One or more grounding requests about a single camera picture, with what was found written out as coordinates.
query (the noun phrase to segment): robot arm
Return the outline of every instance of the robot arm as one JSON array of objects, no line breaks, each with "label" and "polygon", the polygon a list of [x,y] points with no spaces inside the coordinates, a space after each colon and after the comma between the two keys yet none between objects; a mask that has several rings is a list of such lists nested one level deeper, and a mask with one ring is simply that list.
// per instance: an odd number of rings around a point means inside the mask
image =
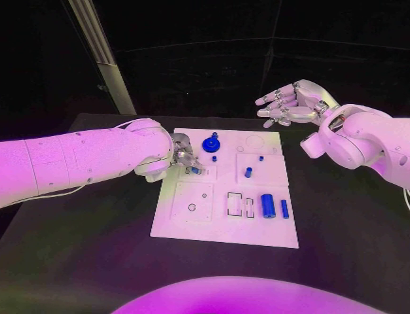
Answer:
[{"label": "robot arm", "polygon": [[299,82],[279,88],[257,99],[263,105],[257,115],[276,122],[312,122],[319,131],[301,143],[309,157],[328,154],[344,167],[368,166],[393,184],[410,190],[410,118],[393,118],[361,105],[341,106],[328,91],[314,82]]},{"label": "robot arm", "polygon": [[152,119],[126,124],[126,129],[0,142],[0,207],[132,170],[155,182],[172,164],[201,169],[185,134],[169,135]]}]

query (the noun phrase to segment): table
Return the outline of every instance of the table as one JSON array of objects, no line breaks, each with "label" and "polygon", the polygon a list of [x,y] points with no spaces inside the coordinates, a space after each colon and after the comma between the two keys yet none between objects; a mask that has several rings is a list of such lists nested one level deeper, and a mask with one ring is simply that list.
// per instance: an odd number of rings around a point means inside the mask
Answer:
[{"label": "table", "polygon": [[[71,131],[135,116],[80,114]],[[175,128],[263,131],[263,120],[153,116]],[[0,313],[109,313],[187,279],[236,275],[299,283],[389,313],[410,313],[410,213],[374,170],[309,159],[280,132],[299,249],[151,237],[161,182],[133,173],[24,204],[0,240]]]}]

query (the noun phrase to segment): circular hole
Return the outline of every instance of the circular hole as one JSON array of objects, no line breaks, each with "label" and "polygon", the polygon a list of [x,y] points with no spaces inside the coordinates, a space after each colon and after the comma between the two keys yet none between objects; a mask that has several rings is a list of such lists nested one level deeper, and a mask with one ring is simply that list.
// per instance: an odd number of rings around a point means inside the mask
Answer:
[{"label": "circular hole", "polygon": [[409,157],[403,156],[402,159],[399,160],[399,164],[403,166],[407,161],[409,161]]}]

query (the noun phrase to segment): white pegboard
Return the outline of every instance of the white pegboard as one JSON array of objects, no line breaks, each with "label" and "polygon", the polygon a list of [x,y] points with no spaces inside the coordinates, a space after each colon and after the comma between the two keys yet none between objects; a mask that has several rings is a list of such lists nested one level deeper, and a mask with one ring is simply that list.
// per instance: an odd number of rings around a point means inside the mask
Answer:
[{"label": "white pegboard", "polygon": [[[201,144],[214,131],[221,149],[208,153]],[[184,167],[169,168],[152,236],[298,248],[279,133],[201,129],[175,129],[175,132],[188,134],[205,170],[197,175]],[[252,178],[244,176],[247,167],[253,168]],[[263,194],[275,198],[278,216],[272,219],[263,216]],[[283,219],[280,200],[288,201],[289,219]]]}]

